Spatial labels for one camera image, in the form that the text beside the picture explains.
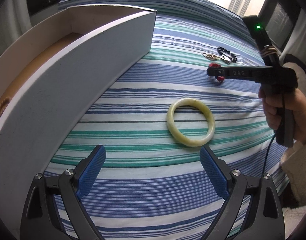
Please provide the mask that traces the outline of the person's right hand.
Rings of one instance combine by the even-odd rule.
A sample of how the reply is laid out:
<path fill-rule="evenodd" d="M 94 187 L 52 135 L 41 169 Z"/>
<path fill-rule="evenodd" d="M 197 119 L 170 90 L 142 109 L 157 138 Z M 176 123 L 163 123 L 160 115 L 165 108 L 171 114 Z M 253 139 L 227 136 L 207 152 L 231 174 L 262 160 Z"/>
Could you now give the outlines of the person's right hand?
<path fill-rule="evenodd" d="M 282 96 L 266 96 L 262 88 L 258 97 L 262 100 L 266 122 L 271 129 L 277 130 L 281 117 L 277 114 L 277 108 L 282 108 Z M 306 97 L 296 88 L 292 94 L 284 96 L 285 108 L 292 110 L 295 120 L 294 139 L 306 144 Z"/>

